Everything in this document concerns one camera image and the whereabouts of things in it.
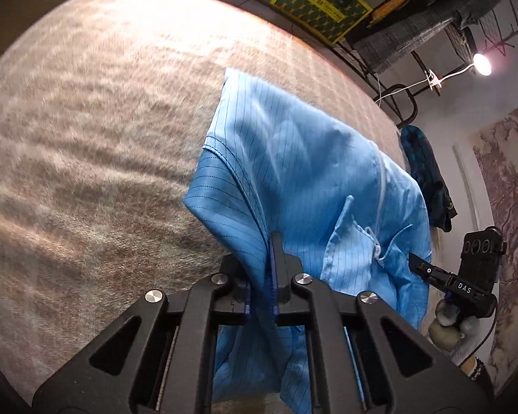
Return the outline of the plush toy beside bed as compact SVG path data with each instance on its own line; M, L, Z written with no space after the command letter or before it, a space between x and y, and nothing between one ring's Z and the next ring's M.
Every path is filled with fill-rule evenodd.
M452 354L478 334L480 319L442 299L428 329L428 338L440 351Z

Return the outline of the landscape painting wall tapestry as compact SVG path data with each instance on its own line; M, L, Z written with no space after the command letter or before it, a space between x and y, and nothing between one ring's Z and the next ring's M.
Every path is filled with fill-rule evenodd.
M507 242L499 278L499 306L488 361L500 393L518 372L518 108L471 136L494 224Z

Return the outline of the grey plaid long coat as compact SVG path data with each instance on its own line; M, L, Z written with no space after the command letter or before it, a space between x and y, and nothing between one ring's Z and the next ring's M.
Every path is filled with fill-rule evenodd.
M436 0L387 27L352 43L368 70L381 74L449 25L460 30L475 24L501 0Z

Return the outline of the yellow green patterned box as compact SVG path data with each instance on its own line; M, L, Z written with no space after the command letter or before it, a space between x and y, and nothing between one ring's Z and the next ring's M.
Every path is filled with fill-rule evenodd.
M372 12L364 0L269 0L269 5L329 46Z

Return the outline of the dark teal folded garment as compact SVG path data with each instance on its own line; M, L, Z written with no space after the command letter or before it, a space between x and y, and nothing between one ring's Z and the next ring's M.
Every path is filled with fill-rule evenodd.
M430 141L418 127L407 125L401 130L401 146L409 162L412 177L424 196L430 226L449 233L452 230L452 219L458 213Z

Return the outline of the beige plaid bed cover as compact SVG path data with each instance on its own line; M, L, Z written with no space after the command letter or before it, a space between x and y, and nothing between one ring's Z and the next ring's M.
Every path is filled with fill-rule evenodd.
M289 33L218 0L69 0L0 58L0 369L24 401L151 288L222 246L183 204L225 70L404 163L393 121Z

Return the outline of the white clip-on desk lamp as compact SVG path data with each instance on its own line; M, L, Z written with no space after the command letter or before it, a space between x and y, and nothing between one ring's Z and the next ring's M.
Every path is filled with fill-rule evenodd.
M464 63L462 66L457 67L443 76L438 76L431 68L429 68L424 72L425 77L420 81L408 85L395 84L391 88L378 92L378 95L375 96L373 101L376 104L381 105L381 102L385 99L399 95L402 92L408 92L412 97L415 97L426 90L438 92L443 88L443 83L445 83L446 80L456 78L469 71L473 71L475 74L482 77L489 77L492 74L493 68L488 57L477 52L473 55L471 61Z

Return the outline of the light blue striped garment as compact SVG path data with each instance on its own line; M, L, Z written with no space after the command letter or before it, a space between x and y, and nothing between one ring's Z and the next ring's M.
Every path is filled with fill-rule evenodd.
M337 292L372 290L413 327L429 289L408 265L431 257L416 181L368 138L276 86L229 69L185 206L241 264L251 318L224 327L213 398L277 393L311 410L305 334L274 322L269 240Z

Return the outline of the black metal clothes rack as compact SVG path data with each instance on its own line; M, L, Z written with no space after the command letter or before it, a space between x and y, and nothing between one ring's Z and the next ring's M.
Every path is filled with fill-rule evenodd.
M505 55L507 49L512 49L514 47L510 43L510 40L518 35L518 13L513 0L505 1L507 2L514 19L514 21L510 23L511 30L510 34L507 36L505 36L501 31L501 25L495 8L488 12L486 16L481 18L479 22L469 25L462 30L451 24L441 31L447 36L454 53L460 60L457 67L471 61L473 55L477 52L484 54L485 56L488 56L488 54L493 51L497 51L501 55ZM346 66L349 66L351 70L353 70L355 74L364 81L364 83L375 91L375 96L378 95L378 92L391 88L395 84L403 84L395 83L390 87L385 87L383 84L375 84L373 80L377 78L379 74L369 71L368 67L355 50L349 50L344 45L340 44L339 47L332 47L330 51L335 54L339 60L342 60ZM430 67L428 67L428 65L419 56L417 49L407 55L410 55L410 57L413 58L414 62L422 71L424 78L424 72ZM416 119L418 115L416 98L418 95L412 97L408 92L402 92L399 95L395 95L394 97L383 101L394 112L399 120L397 128L404 128Z

